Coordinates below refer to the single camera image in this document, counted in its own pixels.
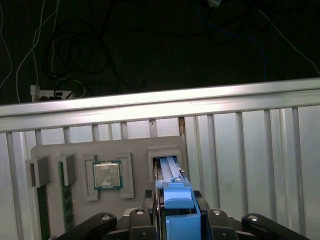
white wire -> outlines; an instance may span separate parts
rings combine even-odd
[[[4,34],[3,34],[3,28],[4,28],[4,11],[2,9],[2,5],[1,5],[1,0],[0,0],[0,14],[1,14],[1,25],[0,25],[0,37],[3,41],[3,44],[4,44],[4,47],[8,53],[8,56],[9,56],[9,62],[10,62],[10,71],[8,73],[8,75],[4,78],[4,80],[2,81],[2,83],[0,84],[0,90],[2,88],[2,86],[5,84],[5,82],[8,80],[8,78],[10,77],[13,69],[14,69],[14,66],[13,66],[13,63],[12,63],[12,58],[11,58],[11,54],[10,54],[10,51],[9,51],[9,48],[6,44],[6,41],[5,41],[5,38],[4,38]]]
[[[45,5],[46,5],[46,1],[47,0],[43,0],[43,4],[42,4],[42,8],[41,8],[41,16],[40,16],[40,26],[42,26],[42,18],[43,18],[43,14],[44,14],[44,9],[45,9]],[[22,60],[22,62],[20,63],[20,65],[18,66],[17,70],[16,70],[16,74],[15,74],[15,88],[16,88],[16,96],[18,98],[18,102],[21,103],[20,101],[20,97],[19,97],[19,88],[18,88],[18,79],[19,79],[19,71],[20,68],[22,66],[22,64],[25,62],[25,60],[27,59],[27,57],[31,54],[31,52],[34,50],[34,48],[36,47],[36,45],[39,42],[39,38],[40,38],[40,34],[41,34],[41,27],[39,27],[39,34],[37,36],[36,42],[35,44],[32,46],[32,48],[30,49],[30,51],[27,53],[27,55],[24,57],[24,59]]]
[[[268,18],[268,16],[261,11],[260,9],[258,9],[258,11],[270,22],[270,19]],[[314,64],[313,61],[311,61],[309,58],[307,58],[302,52],[300,52],[281,32],[280,30],[273,24],[273,22],[271,22],[272,27],[278,32],[278,34],[284,39],[286,40],[286,42],[288,44],[290,44],[290,46],[297,51],[297,53],[299,53],[305,60],[307,60],[309,63],[312,64],[312,66],[314,67],[314,69],[316,70],[316,72],[318,73],[318,75],[320,76],[320,71],[318,70],[317,66]]]
[[[60,4],[60,1],[61,0],[58,0],[57,3],[56,3],[56,14],[55,14],[55,18],[54,18],[54,24],[53,24],[53,32],[55,32],[56,30],[56,25],[57,25],[57,20],[58,20],[58,8],[59,8],[59,4]],[[53,73],[53,68],[54,68],[54,58],[55,58],[55,40],[53,39],[52,40],[52,55],[51,55],[51,72]]]
[[[33,56],[33,61],[34,61],[34,68],[35,68],[35,74],[36,74],[36,86],[38,86],[38,82],[39,82],[39,75],[38,75],[38,66],[37,66],[37,61],[36,61],[36,56],[35,56],[35,41],[37,38],[37,34],[38,36],[40,35],[40,29],[41,27],[55,14],[55,19],[54,19],[54,25],[53,25],[53,31],[55,31],[56,28],[56,24],[57,24],[57,18],[58,18],[58,9],[59,9],[59,5],[60,5],[60,1],[61,0],[57,0],[56,2],[56,8],[54,10],[53,13],[50,14],[50,16],[48,16],[48,18],[41,24],[40,22],[40,26],[35,30],[34,33],[34,37],[33,37],[33,42],[32,42],[32,56]]]
[[[57,19],[58,19],[58,9],[59,9],[59,4],[60,4],[60,1],[61,0],[58,0],[57,3],[56,3],[56,9],[55,9],[55,18],[54,18],[54,24],[53,24],[53,32],[56,30],[56,25],[57,25]],[[55,40],[53,39],[52,40],[52,55],[51,55],[51,63],[50,63],[50,70],[53,74],[54,72],[54,59],[55,59]],[[67,78],[64,78],[64,77],[57,77],[57,79],[59,80],[67,80]],[[83,83],[77,79],[70,79],[70,80],[73,80],[79,84],[82,85],[83,87],[83,93],[81,96],[79,96],[79,98],[82,98],[85,94],[86,94],[86,87],[83,85]]]

metal panel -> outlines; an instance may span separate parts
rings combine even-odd
[[[312,90],[320,89],[320,81],[319,78],[314,79],[300,79],[300,80],[289,80],[289,81],[277,81],[277,82],[264,82],[264,83],[255,83],[255,84],[246,84],[246,85],[231,85],[231,86],[219,86],[219,87],[206,87],[206,88],[194,88],[194,89],[185,89],[185,90],[171,90],[171,91],[162,91],[161,94],[159,92],[147,92],[147,93],[138,93],[138,94],[129,94],[125,97],[123,95],[116,96],[105,96],[105,97],[92,97],[92,98],[79,98],[77,100],[68,100],[68,101],[48,101],[48,102],[39,102],[37,104],[16,104],[16,105],[5,105],[0,107],[0,113],[2,117],[16,116],[17,113],[21,115],[29,115],[29,114],[50,114],[54,112],[68,112],[75,110],[85,110],[92,108],[110,108],[112,107],[115,111],[114,115],[105,114],[105,119],[113,119],[119,121],[120,116],[128,116],[131,115],[129,112],[126,112],[124,109],[127,106],[132,106],[129,109],[134,109],[134,106],[141,106],[137,109],[141,109],[141,111],[135,112],[135,120],[144,118],[150,119],[152,117],[170,117],[176,115],[176,113],[182,113],[182,115],[187,114],[196,114],[196,113],[205,113],[203,109],[196,110],[194,105],[194,100],[201,99],[217,99],[221,97],[227,96],[250,96],[250,95],[258,95],[258,94],[282,94],[282,98],[286,99],[286,97],[290,97],[289,92],[301,91],[302,94],[295,94],[291,102],[293,106],[295,104],[301,105],[304,104],[304,99],[301,96],[307,97],[307,100],[310,101],[312,98],[309,94],[312,93]],[[271,105],[288,105],[289,102],[277,102],[277,96],[273,96],[272,99],[269,99],[268,102],[259,102],[258,105],[265,108],[270,108]],[[169,109],[164,107],[165,105],[161,105],[161,103],[182,103],[186,102],[187,104],[183,104],[184,108],[178,108],[179,104],[176,104],[175,109]],[[249,101],[250,106],[257,106],[254,101]],[[92,117],[87,115],[83,118],[84,122],[90,122],[96,117]],[[121,121],[129,121],[131,118],[123,118]]]
[[[64,138],[65,136],[63,128],[41,130],[41,140],[43,145],[63,144]]]
[[[197,130],[203,194],[212,208],[220,208],[214,117],[198,116]]]
[[[188,154],[189,178],[194,190],[203,192],[201,185],[201,168],[198,148],[198,133],[196,117],[190,116],[184,119],[186,147]]]
[[[91,126],[75,126],[69,128],[70,143],[83,143],[93,141]]]
[[[220,207],[236,219],[248,213],[242,116],[214,116]]]
[[[99,124],[98,125],[99,140],[107,141],[111,139],[111,126],[110,124]]]
[[[248,211],[276,221],[270,112],[244,112],[242,118]]]
[[[320,236],[320,107],[299,108],[302,183],[305,200],[306,235],[310,239]]]
[[[179,136],[179,120],[177,117],[157,119],[156,130],[158,137]]]
[[[10,107],[1,106],[0,132],[126,123],[320,104],[320,81],[302,82],[259,83],[247,86],[165,91],[161,94],[139,93],[126,97],[75,99],[57,101],[54,104],[38,102]]]
[[[128,139],[150,138],[149,121],[132,121],[127,123]]]
[[[301,153],[296,109],[271,110],[277,222],[305,235],[304,199],[300,193]]]
[[[192,186],[211,207],[237,219],[262,213],[316,239],[319,95],[319,79],[310,79],[1,106],[0,238],[41,239],[24,171],[36,144],[181,135]]]
[[[0,189],[0,239],[18,240],[5,133],[0,134]]]
[[[120,123],[111,124],[111,140],[122,139]]]

gray plastic bracket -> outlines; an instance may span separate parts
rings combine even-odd
[[[77,180],[75,155],[62,156],[59,162],[63,163],[64,185],[69,186]]]
[[[122,185],[120,190],[121,199],[132,199],[135,197],[134,179],[132,175],[131,153],[119,153],[117,158],[121,161]]]
[[[95,189],[93,162],[97,161],[97,155],[84,155],[81,163],[82,184],[84,199],[86,201],[97,201],[98,190]]]
[[[40,188],[50,182],[49,161],[47,156],[27,160],[30,169],[30,185]]]
[[[148,147],[149,177],[150,182],[155,181],[154,158],[176,156],[180,166],[182,165],[182,155],[177,144]]]

blue cable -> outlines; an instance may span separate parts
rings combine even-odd
[[[217,29],[215,26],[207,23],[205,17],[202,16],[202,14],[201,14],[201,12],[200,12],[199,5],[198,5],[198,3],[197,3],[197,0],[194,0],[194,6],[195,6],[195,9],[196,9],[196,13],[198,14],[198,17],[200,18],[200,20],[201,20],[204,24],[207,24],[209,28],[211,28],[211,29],[213,29],[213,30],[216,30],[217,32],[222,33],[222,34],[227,35],[227,36],[230,36],[230,37],[235,37],[235,36],[236,36],[236,34],[234,34],[234,33],[226,32],[226,31],[223,31],[223,30],[221,30],[221,29]],[[254,44],[260,49],[261,56],[262,56],[262,58],[263,58],[263,80],[266,81],[266,80],[267,80],[267,64],[266,64],[266,57],[265,57],[265,52],[264,52],[263,47],[262,47],[262,46],[259,44],[259,42],[257,42],[257,40],[255,40],[252,36],[248,36],[248,35],[238,35],[238,37],[249,40],[250,42],[254,43]]]

power plug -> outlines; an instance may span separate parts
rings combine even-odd
[[[42,101],[48,101],[48,100],[55,100],[55,95],[58,100],[63,100],[66,99],[67,96],[71,93],[72,91],[60,91],[57,90],[56,92],[54,90],[40,90],[39,86],[31,85],[30,86],[30,95],[32,97],[32,102],[42,102]],[[76,94],[72,93],[68,99],[73,99],[75,98]]]

